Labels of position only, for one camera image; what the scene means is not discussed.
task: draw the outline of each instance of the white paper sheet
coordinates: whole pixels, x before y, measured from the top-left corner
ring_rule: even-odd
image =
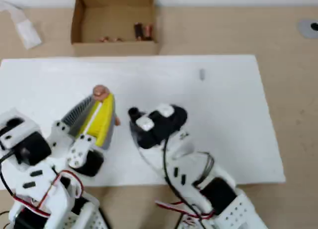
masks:
[[[282,160],[254,56],[157,56],[3,60],[0,112],[13,107],[50,134],[51,124],[96,84],[115,94],[116,127],[108,158],[86,185],[162,184],[140,158],[129,131],[132,106],[174,103],[188,111],[195,145],[210,151],[237,183],[284,182]],[[18,174],[5,162],[14,186]]]

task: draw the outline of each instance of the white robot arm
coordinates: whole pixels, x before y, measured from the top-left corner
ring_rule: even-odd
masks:
[[[134,107],[128,114],[142,158],[181,199],[174,204],[156,202],[182,213],[176,228],[267,229],[248,197],[236,188],[235,180],[209,152],[195,149],[183,128],[187,119],[183,108],[163,104],[147,114]]]
[[[18,111],[0,115],[0,167],[7,160],[23,175],[12,191],[0,170],[14,199],[7,228],[110,228],[99,201],[84,192],[77,174],[94,177],[99,172],[114,122],[112,94],[103,102],[86,98],[54,122],[47,140]]]

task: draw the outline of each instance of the wooden table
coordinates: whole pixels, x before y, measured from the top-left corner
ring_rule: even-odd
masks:
[[[72,9],[29,9],[44,44],[26,51],[7,13],[0,14],[0,59],[74,56]],[[168,7],[158,13],[160,54],[255,54],[284,163],[286,184],[242,188],[271,229],[318,228],[318,40],[296,24],[318,7]],[[114,228],[171,229],[178,217],[154,206],[166,186],[89,188]],[[3,197],[0,210],[12,205]],[[1,217],[0,226],[5,217]]]

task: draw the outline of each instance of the open cardboard box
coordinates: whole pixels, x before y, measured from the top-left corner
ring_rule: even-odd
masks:
[[[71,41],[77,56],[155,55],[154,0],[76,0]],[[136,41],[134,24],[153,24],[153,41]],[[100,43],[109,36],[124,42]]]

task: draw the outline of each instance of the wire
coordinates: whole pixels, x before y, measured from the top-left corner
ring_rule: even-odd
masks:
[[[10,211],[3,211],[3,212],[1,212],[0,213],[0,216],[2,216],[3,214],[7,214],[7,213],[9,213]]]
[[[0,213],[0,216],[4,215],[4,214],[8,214],[10,211],[3,211]],[[5,229],[8,225],[10,225],[10,223],[4,225],[3,229]]]
[[[8,191],[8,193],[13,197],[13,192],[12,190],[9,188],[8,184],[6,183],[4,177],[3,177],[3,173],[2,173],[2,163],[10,158],[12,155],[14,155],[14,150],[11,150],[9,153],[7,153],[6,155],[4,155],[1,159],[0,159],[0,178],[1,178],[1,181],[4,185],[4,187],[6,188],[6,190]]]
[[[163,146],[163,170],[164,170],[164,174],[165,174],[165,180],[168,184],[168,186],[171,188],[171,190],[173,191],[173,193],[186,205],[188,206],[188,208],[190,208],[190,210],[192,210],[195,215],[199,218],[199,223],[201,225],[201,227],[203,229],[206,229],[205,226],[202,224],[202,217],[198,214],[198,212],[193,208],[192,205],[190,205],[179,193],[179,191],[172,185],[171,180],[169,178],[168,175],[168,171],[167,171],[167,162],[166,162],[166,152],[167,152],[167,145],[168,145],[168,141],[170,138],[170,134],[169,136],[166,138],[165,142],[164,142],[164,146]]]
[[[10,225],[10,223],[5,224],[4,227],[3,227],[3,229],[6,229],[6,227],[7,227],[8,225]]]

